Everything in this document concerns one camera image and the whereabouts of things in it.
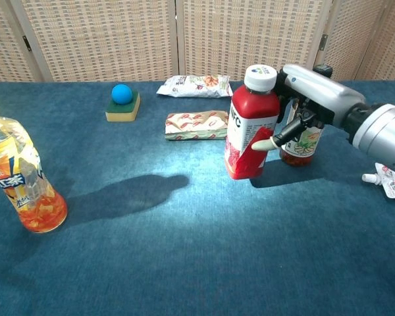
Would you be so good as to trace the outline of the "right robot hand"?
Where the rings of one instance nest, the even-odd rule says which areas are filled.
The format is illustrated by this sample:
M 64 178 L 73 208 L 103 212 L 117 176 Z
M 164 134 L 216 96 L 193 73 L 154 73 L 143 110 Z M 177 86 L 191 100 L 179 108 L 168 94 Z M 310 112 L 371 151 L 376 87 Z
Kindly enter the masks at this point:
M 274 92 L 284 103 L 297 99 L 302 102 L 302 107 L 280 133 L 255 142 L 251 146 L 253 150 L 280 148 L 319 122 L 343 129 L 354 109 L 367 108 L 361 93 L 296 64 L 286 64 L 279 71 Z

